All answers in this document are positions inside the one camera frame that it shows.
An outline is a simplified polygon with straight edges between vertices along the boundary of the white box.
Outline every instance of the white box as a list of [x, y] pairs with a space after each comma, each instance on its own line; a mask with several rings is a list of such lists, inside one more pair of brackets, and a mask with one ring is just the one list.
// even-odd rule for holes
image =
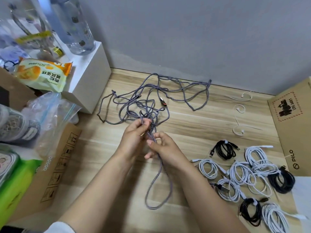
[[96, 49], [88, 55], [74, 55], [65, 44], [62, 49], [73, 61], [73, 69], [67, 78], [62, 95], [80, 105], [81, 112], [93, 113], [111, 74], [111, 69], [101, 42], [95, 42]]

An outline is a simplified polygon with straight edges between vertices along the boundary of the person's right hand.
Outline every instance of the person's right hand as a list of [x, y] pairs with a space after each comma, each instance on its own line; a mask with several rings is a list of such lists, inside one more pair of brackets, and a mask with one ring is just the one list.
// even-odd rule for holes
[[159, 153], [161, 158], [166, 163], [175, 168], [179, 168], [182, 165], [189, 163], [189, 160], [181, 152], [179, 147], [176, 145], [176, 143], [168, 134], [164, 132], [156, 132], [153, 135], [156, 139], [160, 138], [162, 144], [161, 145], [157, 144], [154, 141], [152, 141], [151, 138], [148, 138], [147, 144], [150, 147], [151, 152], [145, 155], [145, 159], [152, 158], [154, 157], [154, 155], [156, 155], [156, 153]]

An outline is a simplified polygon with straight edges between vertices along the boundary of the coiled black cable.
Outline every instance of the coiled black cable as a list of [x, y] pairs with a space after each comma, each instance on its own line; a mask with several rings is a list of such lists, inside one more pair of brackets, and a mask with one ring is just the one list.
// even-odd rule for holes
[[[285, 166], [280, 167], [279, 170], [281, 173], [268, 175], [268, 180], [271, 186], [273, 186], [277, 192], [286, 194], [292, 190], [296, 180], [293, 174], [285, 169]], [[283, 176], [283, 182], [280, 180], [280, 174]]]
[[250, 216], [248, 212], [248, 206], [254, 203], [254, 199], [253, 198], [245, 199], [239, 207], [239, 213], [250, 224], [252, 224], [255, 227], [258, 227], [261, 223], [261, 216], [262, 216], [262, 207], [260, 203], [266, 202], [268, 200], [269, 200], [268, 198], [263, 198], [260, 201], [257, 201], [256, 211], [253, 216]]
[[240, 148], [227, 141], [227, 140], [221, 140], [221, 141], [218, 141], [217, 144], [214, 146], [214, 148], [211, 150], [210, 152], [210, 157], [213, 156], [214, 154], [214, 151], [216, 149], [216, 152], [219, 154], [220, 157], [222, 157], [224, 160], [228, 160], [228, 159], [231, 159], [232, 157], [235, 157], [236, 156], [236, 153], [234, 151], [233, 148], [236, 148], [237, 150], [240, 150]]

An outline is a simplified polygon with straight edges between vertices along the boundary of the gray wall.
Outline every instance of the gray wall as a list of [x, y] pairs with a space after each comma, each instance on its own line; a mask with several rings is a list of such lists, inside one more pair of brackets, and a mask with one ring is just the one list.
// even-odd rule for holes
[[112, 67], [276, 94], [310, 75], [311, 0], [80, 0]]

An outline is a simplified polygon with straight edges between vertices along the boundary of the gray braided cable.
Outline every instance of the gray braided cable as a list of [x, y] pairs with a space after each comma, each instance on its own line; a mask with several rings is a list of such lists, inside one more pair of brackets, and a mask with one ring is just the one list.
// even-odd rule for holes
[[[157, 78], [158, 78], [158, 83], [157, 83], [157, 85], [152, 84], [152, 83], [147, 83], [147, 84], [144, 85], [144, 83], [146, 82], [146, 80], [147, 80], [148, 78], [150, 78], [151, 76], [153, 76], [153, 75], [157, 76]], [[161, 81], [161, 80], [170, 80], [170, 81], [173, 81], [173, 82], [179, 84], [180, 88], [179, 88], [179, 89], [175, 89], [175, 90], [169, 90], [168, 88], [163, 88], [163, 87], [160, 86], [160, 81]], [[169, 99], [172, 99], [172, 100], [174, 100], [174, 101], [183, 101], [183, 102], [185, 102], [185, 103], [192, 109], [192, 111], [196, 111], [196, 110], [199, 110], [199, 109], [203, 108], [203, 107], [207, 104], [208, 98], [209, 98], [209, 91], [208, 91], [208, 88], [209, 88], [209, 86], [211, 85], [211, 82], [212, 82], [212, 81], [209, 80], [207, 83], [203, 83], [203, 82], [192, 82], [192, 83], [190, 83], [190, 82], [183, 82], [183, 81], [180, 81], [179, 79], [173, 78], [173, 77], [158, 75], [158, 74], [155, 74], [155, 73], [154, 73], [154, 74], [150, 74], [150, 75], [142, 82], [142, 84], [141, 84], [137, 89], [135, 89], [135, 90], [133, 90], [133, 91], [131, 91], [131, 92], [128, 92], [128, 93], [125, 93], [125, 94], [122, 94], [122, 95], [117, 95], [117, 93], [116, 93], [114, 90], [112, 90], [112, 93], [111, 93], [111, 94], [109, 94], [109, 95], [103, 97], [102, 100], [101, 100], [101, 102], [100, 102], [100, 104], [99, 104], [99, 110], [98, 110], [97, 116], [99, 117], [99, 119], [100, 119], [103, 123], [104, 123], [104, 122], [107, 122], [107, 123], [109, 123], [109, 124], [111, 124], [111, 125], [120, 124], [120, 123], [122, 123], [122, 122], [124, 122], [124, 121], [133, 121], [133, 120], [136, 120], [137, 118], [140, 118], [141, 121], [142, 121], [142, 124], [143, 124], [143, 118], [149, 118], [152, 122], [151, 122], [150, 130], [147, 131], [147, 134], [148, 134], [148, 136], [149, 136], [154, 142], [156, 142], [156, 139], [154, 138], [152, 132], [153, 132], [153, 131], [156, 132], [156, 126], [158, 126], [158, 125], [160, 125], [161, 123], [167, 121], [167, 120], [169, 119], [169, 116], [170, 116], [170, 115], [169, 115], [169, 109], [168, 109], [167, 105], [165, 104], [165, 102], [164, 102], [164, 101], [162, 100], [162, 98], [160, 97], [159, 91], [163, 92], [163, 93], [166, 95], [166, 97], [169, 98]], [[195, 86], [195, 85], [204, 85], [204, 86], [205, 86], [205, 89], [203, 89], [203, 90], [201, 90], [201, 91], [195, 93], [195, 94], [194, 94], [193, 96], [191, 96], [190, 98], [186, 98], [185, 90], [188, 89], [188, 88], [190, 88], [190, 87], [192, 87], [192, 86]], [[149, 92], [148, 92], [148, 94], [147, 94], [146, 99], [138, 100], [138, 98], [141, 97], [141, 94], [142, 94], [143, 90], [144, 90], [146, 87], [149, 87], [149, 88], [150, 88], [150, 90], [149, 90]], [[157, 90], [158, 98], [159, 98], [159, 100], [161, 101], [162, 105], [164, 105], [165, 107], [161, 107], [160, 109], [155, 109], [155, 108], [154, 108], [155, 100], [154, 100], [154, 99], [149, 99], [149, 96], [150, 96], [150, 94], [151, 94], [151, 92], [152, 92], [153, 89], [156, 89], [156, 90]], [[179, 92], [179, 91], [182, 91], [182, 93], [183, 93], [183, 96], [184, 96], [184, 99], [183, 99], [183, 100], [174, 99], [173, 97], [170, 97], [170, 96], [167, 94], [168, 92]], [[205, 93], [206, 93], [206, 100], [205, 100], [205, 102], [204, 102], [200, 107], [198, 107], [198, 108], [195, 109], [195, 108], [193, 108], [193, 107], [189, 104], [188, 101], [192, 100], [193, 98], [195, 98], [198, 94], [200, 94], [200, 93], [202, 93], [202, 92], [205, 92]], [[113, 102], [114, 102], [115, 104], [117, 104], [117, 105], [122, 105], [122, 107], [121, 107], [120, 110], [119, 110], [119, 114], [118, 114], [118, 115], [119, 115], [120, 121], [118, 121], [118, 122], [116, 122], [116, 123], [109, 122], [109, 121], [107, 121], [106, 119], [103, 120], [103, 119], [100, 117], [100, 115], [99, 115], [99, 114], [100, 114], [100, 111], [101, 111], [101, 107], [102, 107], [103, 101], [104, 101], [105, 98], [108, 98], [108, 97], [111, 97], [111, 98], [114, 97], [114, 98], [113, 98]], [[117, 102], [117, 101], [115, 101], [115, 99], [118, 99], [118, 98], [122, 98], [122, 99], [125, 99], [125, 100], [127, 100], [127, 101], [126, 101], [126, 102]], [[139, 114], [137, 114], [135, 111], [130, 110], [129, 107], [130, 107], [131, 105], [133, 105], [133, 104], [136, 104], [139, 108], [143, 109], [146, 113], [142, 113], [142, 110], [140, 110]], [[122, 111], [123, 111], [125, 108], [126, 108], [126, 113], [125, 113], [125, 115], [124, 115], [123, 117], [121, 117], [121, 113], [122, 113]], [[158, 115], [159, 115], [160, 111], [164, 111], [165, 108], [166, 108], [166, 110], [167, 110], [167, 115], [168, 115], [167, 118], [165, 118], [165, 119], [162, 120], [162, 121], [158, 121]], [[169, 174], [168, 174], [167, 171], [165, 170], [165, 167], [164, 167], [163, 160], [162, 160], [161, 156], [160, 156], [158, 153], [157, 153], [157, 155], [158, 155], [158, 158], [159, 158], [159, 160], [160, 160], [160, 169], [159, 169], [157, 175], [156, 175], [156, 176], [154, 177], [154, 179], [152, 180], [152, 182], [151, 182], [151, 184], [150, 184], [150, 186], [149, 186], [149, 188], [148, 188], [148, 190], [147, 190], [146, 196], [145, 196], [145, 204], [146, 204], [147, 208], [149, 208], [149, 209], [151, 209], [151, 210], [155, 210], [155, 209], [161, 208], [161, 206], [162, 206], [163, 204], [165, 204], [165, 203], [169, 200], [169, 198], [170, 198], [170, 196], [172, 195], [172, 192], [173, 192], [173, 182], [172, 182], [172, 180], [171, 180]], [[163, 167], [163, 169], [164, 169], [164, 171], [165, 171], [165, 173], [166, 173], [166, 175], [167, 175], [167, 177], [168, 177], [168, 179], [169, 179], [170, 190], [169, 190], [168, 196], [165, 198], [165, 200], [163, 200], [162, 203], [160, 203], [158, 206], [152, 207], [152, 206], [149, 206], [149, 205], [148, 205], [147, 199], [148, 199], [149, 192], [150, 192], [150, 190], [151, 190], [151, 188], [152, 188], [154, 182], [157, 180], [158, 176], [160, 175], [160, 173], [161, 173], [161, 171], [162, 171], [162, 167]]]

